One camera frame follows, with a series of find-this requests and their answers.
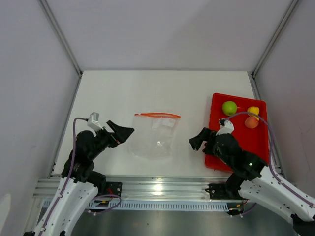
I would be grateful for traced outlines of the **clear zip top bag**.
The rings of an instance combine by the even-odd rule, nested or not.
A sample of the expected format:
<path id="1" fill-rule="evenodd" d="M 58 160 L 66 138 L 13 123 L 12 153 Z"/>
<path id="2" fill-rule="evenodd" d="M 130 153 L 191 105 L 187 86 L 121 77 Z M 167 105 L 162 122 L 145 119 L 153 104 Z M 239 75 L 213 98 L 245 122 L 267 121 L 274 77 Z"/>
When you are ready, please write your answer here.
<path id="1" fill-rule="evenodd" d="M 146 159 L 168 158 L 172 153 L 174 132 L 181 116 L 171 113 L 137 113 L 128 151 Z"/>

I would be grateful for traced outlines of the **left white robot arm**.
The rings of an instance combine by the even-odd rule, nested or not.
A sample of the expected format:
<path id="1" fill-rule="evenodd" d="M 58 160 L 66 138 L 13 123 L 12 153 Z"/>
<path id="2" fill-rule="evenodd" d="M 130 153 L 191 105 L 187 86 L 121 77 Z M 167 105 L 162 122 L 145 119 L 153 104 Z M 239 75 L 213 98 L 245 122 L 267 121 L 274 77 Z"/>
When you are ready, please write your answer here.
<path id="1" fill-rule="evenodd" d="M 83 119 L 91 130 L 76 133 L 72 127 L 73 149 L 66 161 L 56 193 L 44 216 L 26 236 L 69 236 L 89 203 L 96 198 L 118 198 L 117 194 L 106 194 L 106 176 L 94 171 L 94 160 L 106 148 L 123 144 L 134 132 L 134 128 L 122 127 L 112 121 L 107 131 L 93 118 Z"/>

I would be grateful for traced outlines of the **red orange peach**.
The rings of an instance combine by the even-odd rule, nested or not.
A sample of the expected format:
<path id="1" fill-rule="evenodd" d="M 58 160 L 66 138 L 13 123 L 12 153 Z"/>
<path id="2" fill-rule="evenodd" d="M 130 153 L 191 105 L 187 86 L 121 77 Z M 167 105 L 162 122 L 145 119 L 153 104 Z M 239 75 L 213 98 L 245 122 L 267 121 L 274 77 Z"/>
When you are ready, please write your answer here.
<path id="1" fill-rule="evenodd" d="M 244 122 L 245 127 L 255 129 L 259 125 L 259 120 L 254 116 L 248 116 Z"/>

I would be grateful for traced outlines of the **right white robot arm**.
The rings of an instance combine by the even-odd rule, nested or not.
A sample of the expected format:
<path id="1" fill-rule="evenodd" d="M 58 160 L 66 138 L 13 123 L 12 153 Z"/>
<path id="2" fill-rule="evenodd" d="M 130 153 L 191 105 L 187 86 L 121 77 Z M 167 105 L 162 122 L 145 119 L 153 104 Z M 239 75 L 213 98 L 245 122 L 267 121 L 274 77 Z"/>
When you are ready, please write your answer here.
<path id="1" fill-rule="evenodd" d="M 242 149 L 231 132 L 218 134 L 203 128 L 189 143 L 194 150 L 204 144 L 206 154 L 218 157 L 232 169 L 224 185 L 228 197 L 248 199 L 269 209 L 292 224 L 300 236 L 315 234 L 314 198 L 274 175 L 263 159 Z"/>

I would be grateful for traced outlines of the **red plastic tray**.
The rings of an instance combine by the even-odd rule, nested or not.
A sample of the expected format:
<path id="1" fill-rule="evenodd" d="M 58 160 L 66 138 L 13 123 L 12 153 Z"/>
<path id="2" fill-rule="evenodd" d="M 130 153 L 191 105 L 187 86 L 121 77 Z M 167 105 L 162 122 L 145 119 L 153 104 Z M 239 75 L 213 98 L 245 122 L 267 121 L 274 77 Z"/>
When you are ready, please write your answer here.
<path id="1" fill-rule="evenodd" d="M 211 130 L 218 131 L 220 128 L 219 119 L 227 117 L 223 113 L 221 108 L 223 103 L 226 101 L 232 101 L 236 103 L 238 107 L 237 112 L 246 112 L 248 108 L 252 106 L 258 107 L 259 116 L 262 117 L 264 120 L 267 120 L 267 108 L 264 101 L 215 93 L 212 97 L 212 105 L 210 111 L 209 128 Z M 245 126 L 245 120 L 248 117 L 249 115 L 238 115 L 231 119 L 231 122 L 234 125 L 234 131 L 232 135 L 237 139 L 242 149 L 252 152 L 258 155 L 264 161 L 268 162 L 268 128 L 261 120 L 259 121 L 259 125 L 256 128 L 247 128 Z M 204 163 L 206 168 L 209 169 L 223 172 L 232 171 L 231 168 L 225 165 L 221 160 L 211 155 L 205 156 Z"/>

